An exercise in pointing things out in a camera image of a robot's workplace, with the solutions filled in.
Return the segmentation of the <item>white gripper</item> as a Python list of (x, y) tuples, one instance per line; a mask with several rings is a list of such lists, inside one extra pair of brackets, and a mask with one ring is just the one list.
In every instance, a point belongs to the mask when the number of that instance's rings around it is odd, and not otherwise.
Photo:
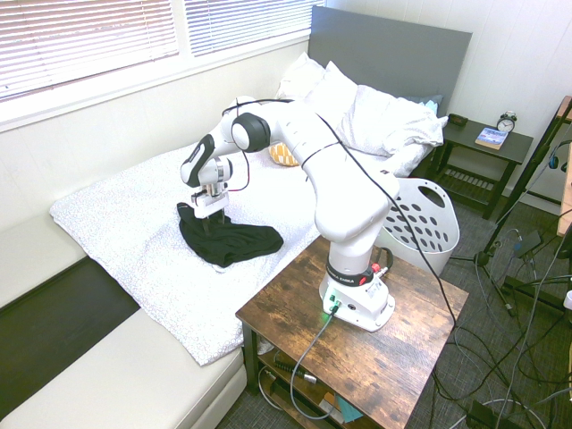
[(227, 191), (219, 195), (212, 196), (206, 191), (201, 191), (191, 197), (191, 206), (194, 210), (194, 215), (197, 218), (203, 219), (203, 227), (205, 233), (210, 232), (210, 219), (208, 216), (218, 212), (218, 223), (225, 224), (224, 208), (229, 205), (229, 195)]

